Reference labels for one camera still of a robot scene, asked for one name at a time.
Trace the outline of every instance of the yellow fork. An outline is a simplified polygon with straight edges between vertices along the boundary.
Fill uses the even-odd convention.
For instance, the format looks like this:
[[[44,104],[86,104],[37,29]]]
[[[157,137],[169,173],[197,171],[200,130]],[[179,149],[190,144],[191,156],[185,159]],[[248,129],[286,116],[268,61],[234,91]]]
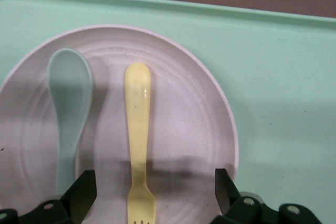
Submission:
[[[146,182],[151,74],[142,63],[125,73],[125,96],[131,153],[132,187],[127,198],[128,224],[155,224],[156,203]]]

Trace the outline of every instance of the screw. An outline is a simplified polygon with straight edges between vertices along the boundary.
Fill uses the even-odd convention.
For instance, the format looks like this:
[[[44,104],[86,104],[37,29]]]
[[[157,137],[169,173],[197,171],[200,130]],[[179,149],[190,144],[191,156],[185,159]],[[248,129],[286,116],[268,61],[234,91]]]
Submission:
[[[0,220],[5,219],[7,217],[7,213],[3,212],[0,214]]]
[[[48,204],[46,204],[46,205],[43,207],[43,209],[44,209],[44,210],[48,210],[48,209],[52,208],[53,206],[54,206],[53,203],[48,203]]]
[[[244,200],[244,203],[249,205],[249,206],[254,206],[255,202],[254,200],[252,200],[251,198],[245,198]]]
[[[297,208],[296,206],[288,206],[287,210],[291,212],[292,214],[299,215],[300,214],[300,209]]]

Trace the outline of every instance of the spoon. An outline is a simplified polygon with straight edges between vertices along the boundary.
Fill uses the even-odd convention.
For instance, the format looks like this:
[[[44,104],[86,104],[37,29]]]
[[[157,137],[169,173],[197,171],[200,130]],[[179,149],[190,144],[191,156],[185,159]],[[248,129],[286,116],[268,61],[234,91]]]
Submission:
[[[64,194],[75,182],[76,152],[91,108],[93,80],[86,59],[64,48],[49,61],[48,81],[59,134],[56,191]]]

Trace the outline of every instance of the tray rim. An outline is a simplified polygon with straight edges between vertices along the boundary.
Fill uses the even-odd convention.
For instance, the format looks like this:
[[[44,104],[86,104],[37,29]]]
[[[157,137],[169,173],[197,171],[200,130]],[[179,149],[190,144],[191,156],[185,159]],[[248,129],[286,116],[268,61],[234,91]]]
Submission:
[[[194,3],[194,2],[185,2],[185,1],[176,1],[176,0],[114,0],[119,2],[134,2],[134,3],[144,3],[144,4],[155,4],[156,9],[162,9],[162,7],[174,7],[184,9],[183,12],[191,13],[192,10],[211,10],[216,11],[215,13],[208,14],[210,16],[216,16],[218,12],[226,12],[226,16],[235,16],[236,18],[244,19],[257,19],[260,20],[260,16],[263,17],[262,21],[272,22],[274,18],[281,18],[281,21],[288,22],[290,20],[300,21],[302,25],[318,25],[316,23],[324,23],[323,27],[327,29],[336,29],[336,18],[323,17],[323,16],[312,16],[304,14],[293,14],[293,13],[284,13],[284,12],[275,12],[269,10],[259,10],[259,9],[249,9],[241,7],[231,7],[231,6],[222,6],[222,5],[213,5],[213,4],[204,4],[204,3]]]

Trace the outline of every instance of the white plate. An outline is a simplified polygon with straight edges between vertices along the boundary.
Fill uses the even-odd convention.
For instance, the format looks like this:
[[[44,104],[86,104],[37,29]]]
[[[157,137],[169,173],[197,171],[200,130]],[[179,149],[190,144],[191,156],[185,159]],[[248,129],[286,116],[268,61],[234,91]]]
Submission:
[[[126,67],[152,76],[148,184],[164,224],[209,223],[218,213],[215,168],[238,165],[234,118],[220,86],[189,51],[162,35],[122,25],[61,34],[30,52],[0,92],[0,204],[24,214],[56,191],[58,132],[47,64],[70,47],[88,60],[93,104],[77,155],[77,176],[95,169],[98,195],[84,223],[126,223],[131,186],[124,104]]]

